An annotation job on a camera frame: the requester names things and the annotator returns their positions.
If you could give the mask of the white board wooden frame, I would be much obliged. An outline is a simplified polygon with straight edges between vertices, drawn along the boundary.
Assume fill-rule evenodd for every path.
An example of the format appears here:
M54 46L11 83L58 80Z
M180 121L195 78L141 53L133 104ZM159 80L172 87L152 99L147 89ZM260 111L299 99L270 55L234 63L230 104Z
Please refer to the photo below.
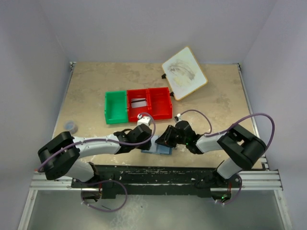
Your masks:
M162 64L175 100L180 101L208 83L208 79L189 46Z

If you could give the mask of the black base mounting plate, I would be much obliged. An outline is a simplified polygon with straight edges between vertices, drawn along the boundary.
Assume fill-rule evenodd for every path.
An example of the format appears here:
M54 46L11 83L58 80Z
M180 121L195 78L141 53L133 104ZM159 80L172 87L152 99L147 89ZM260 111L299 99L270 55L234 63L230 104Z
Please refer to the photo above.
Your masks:
M230 198L240 188L238 175L221 177L214 168L97 165L97 175L82 183L73 178L72 188L102 189L103 198L116 195L197 196Z

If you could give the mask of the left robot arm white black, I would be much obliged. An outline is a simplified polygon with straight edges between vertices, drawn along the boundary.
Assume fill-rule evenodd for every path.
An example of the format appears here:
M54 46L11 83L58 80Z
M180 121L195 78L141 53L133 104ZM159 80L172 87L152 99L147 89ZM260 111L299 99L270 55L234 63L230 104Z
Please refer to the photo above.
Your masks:
M97 186L99 177L94 164L78 162L78 159L101 155L129 153L133 149L149 149L151 139L155 135L153 129L146 124L137 125L134 129L114 132L100 138L73 137L64 131L49 141L38 151L41 165L37 171L44 173L48 180L62 176L76 178L88 188Z

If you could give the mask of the blue card holder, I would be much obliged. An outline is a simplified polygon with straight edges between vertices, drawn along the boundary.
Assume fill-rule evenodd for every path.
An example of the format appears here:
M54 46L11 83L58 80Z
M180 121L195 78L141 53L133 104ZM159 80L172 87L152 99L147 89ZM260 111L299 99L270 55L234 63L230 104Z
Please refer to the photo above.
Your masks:
M159 145L155 141L159 138L159 136L155 135L151 139L151 147L149 150L141 150L142 153L150 153L150 154L157 154L157 155L171 155L172 148Z

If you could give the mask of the green plastic bin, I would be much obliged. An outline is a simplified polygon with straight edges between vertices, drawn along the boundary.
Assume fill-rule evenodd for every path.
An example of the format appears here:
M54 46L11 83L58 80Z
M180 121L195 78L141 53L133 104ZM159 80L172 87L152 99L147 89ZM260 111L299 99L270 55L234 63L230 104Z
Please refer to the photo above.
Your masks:
M127 91L105 93L105 120L108 125L128 122Z

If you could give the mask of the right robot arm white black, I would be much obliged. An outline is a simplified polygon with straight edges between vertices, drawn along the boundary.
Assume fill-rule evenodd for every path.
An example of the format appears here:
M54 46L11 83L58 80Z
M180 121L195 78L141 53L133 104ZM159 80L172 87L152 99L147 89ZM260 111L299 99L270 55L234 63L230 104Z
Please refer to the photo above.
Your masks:
M184 145L191 153L201 155L207 152L223 150L228 159L220 163L209 178L203 180L217 187L225 187L230 178L242 170L250 170L267 150L267 145L259 137L237 124L212 137L197 134L188 121L178 121L169 125L157 138L156 144L168 148Z

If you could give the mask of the red double plastic bin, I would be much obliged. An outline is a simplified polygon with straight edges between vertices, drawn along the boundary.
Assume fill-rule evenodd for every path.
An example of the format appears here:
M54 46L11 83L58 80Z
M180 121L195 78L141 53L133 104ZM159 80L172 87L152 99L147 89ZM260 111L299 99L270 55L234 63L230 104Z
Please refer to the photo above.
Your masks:
M131 99L146 98L147 106L132 108ZM173 106L167 87L127 90L128 121L136 122L140 113L149 113L155 120L172 118Z

